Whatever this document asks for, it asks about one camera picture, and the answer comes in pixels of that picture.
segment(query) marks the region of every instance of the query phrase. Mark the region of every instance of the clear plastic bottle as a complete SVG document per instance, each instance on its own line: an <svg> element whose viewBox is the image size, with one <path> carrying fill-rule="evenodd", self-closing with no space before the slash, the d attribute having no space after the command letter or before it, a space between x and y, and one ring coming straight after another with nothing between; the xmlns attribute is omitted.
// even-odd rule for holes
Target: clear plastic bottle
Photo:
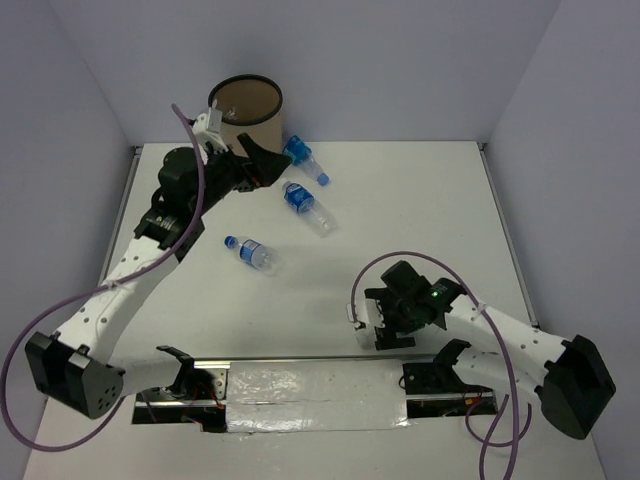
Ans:
<svg viewBox="0 0 640 480"><path fill-rule="evenodd" d="M249 237L228 236L224 239L224 244L229 250L234 251L238 260L267 275L274 274L278 269L275 251Z"/></svg>
<svg viewBox="0 0 640 480"><path fill-rule="evenodd" d="M282 153L291 157L293 165L300 168L309 178L318 182L320 186L324 187L329 183L329 175L324 173L320 164L313 158L311 149L297 135L289 139Z"/></svg>
<svg viewBox="0 0 640 480"><path fill-rule="evenodd" d="M314 232L324 237L338 227L333 215L322 206L309 190L287 179L281 179L280 183L282 184L286 202Z"/></svg>

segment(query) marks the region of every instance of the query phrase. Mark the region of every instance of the gray wall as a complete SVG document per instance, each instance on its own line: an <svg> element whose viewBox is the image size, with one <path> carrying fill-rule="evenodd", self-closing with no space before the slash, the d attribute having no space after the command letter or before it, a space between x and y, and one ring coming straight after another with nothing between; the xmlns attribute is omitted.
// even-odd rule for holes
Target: gray wall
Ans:
<svg viewBox="0 0 640 480"><path fill-rule="evenodd" d="M618 386L595 428L610 480L640 472L639 20L563 0L489 144L541 323L593 339Z"/></svg>
<svg viewBox="0 0 640 480"><path fill-rule="evenodd" d="M0 2L0 65L4 359L30 319L96 284L129 152L100 88L46 0ZM44 400L22 350L17 360L9 408L33 438ZM22 478L28 454L0 423L0 477Z"/></svg>
<svg viewBox="0 0 640 480"><path fill-rule="evenodd" d="M129 139L262 73L308 140L487 140L558 0L51 0Z"/></svg>

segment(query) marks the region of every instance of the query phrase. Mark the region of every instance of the tabletop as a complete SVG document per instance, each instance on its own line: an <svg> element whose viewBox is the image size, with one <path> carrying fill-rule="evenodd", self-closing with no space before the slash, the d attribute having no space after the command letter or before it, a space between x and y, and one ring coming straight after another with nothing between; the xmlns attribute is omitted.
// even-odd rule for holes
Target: tabletop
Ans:
<svg viewBox="0 0 640 480"><path fill-rule="evenodd" d="M119 225L117 262L158 186L164 155L177 144L145 145ZM374 257L415 250L453 267L484 301L529 322L511 252L473 142L310 143L331 176L320 187L291 167L285 175L312 191L339 229L316 236L286 206L278 188L232 193L205 217L206 231L186 259L149 297L114 355L132 356L170 344L197 358L273 358L362 355L347 322L346 304L358 272ZM267 277L236 261L223 245L246 235L284 261ZM430 279L437 267L408 259ZM381 286L383 262L363 278ZM435 353L418 335L410 350ZM33 452L26 479L205 479L400 477L477 478L479 444L461 418L413 421L406 428L360 432L204 434L195 425L131 425L127 399L95 439L62 454ZM486 431L491 417L474 423ZM38 441L79 438L95 423L49 400ZM505 438L504 420L497 438ZM508 452L490 451L489 478L501 478ZM604 475L591 438L569 439L536 412L521 444L514 478Z"/></svg>

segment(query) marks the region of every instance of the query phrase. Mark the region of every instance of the black rim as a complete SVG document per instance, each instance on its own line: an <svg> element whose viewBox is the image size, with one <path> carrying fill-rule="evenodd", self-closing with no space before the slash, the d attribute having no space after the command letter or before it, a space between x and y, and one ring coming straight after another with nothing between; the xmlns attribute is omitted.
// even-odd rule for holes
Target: black rim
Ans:
<svg viewBox="0 0 640 480"><path fill-rule="evenodd" d="M278 104L276 105L276 107L272 111L270 111L269 113L267 113L263 117L257 118L256 120L253 120L251 122L240 122L240 121L236 121L236 120L228 120L228 119L225 119L224 116L222 117L222 121L224 123L226 123L227 125L235 125L236 127L250 127L252 125L258 125L259 123L266 122L267 120L275 117L276 114L282 108L282 90L280 90L280 87L278 86L278 84L276 82L274 82L270 78L263 77L262 75L237 75L235 77L227 78L223 82L220 82L218 85L213 87L213 90L211 90L211 93L209 94L209 107L211 107L211 105L213 105L213 99L216 96L216 93L218 93L220 91L220 89L222 89L222 87L225 87L225 86L229 85L230 83L237 82L237 81L240 81L240 80L258 80L260 82L268 83L278 93Z"/></svg>

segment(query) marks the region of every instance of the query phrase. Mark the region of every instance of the transparent plastic sheet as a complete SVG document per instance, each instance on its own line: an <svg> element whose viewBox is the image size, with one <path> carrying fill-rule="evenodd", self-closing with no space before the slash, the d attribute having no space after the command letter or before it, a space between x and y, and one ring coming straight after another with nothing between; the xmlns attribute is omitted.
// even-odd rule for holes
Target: transparent plastic sheet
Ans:
<svg viewBox="0 0 640 480"><path fill-rule="evenodd" d="M230 432L387 430L407 426L398 360L234 362Z"/></svg>

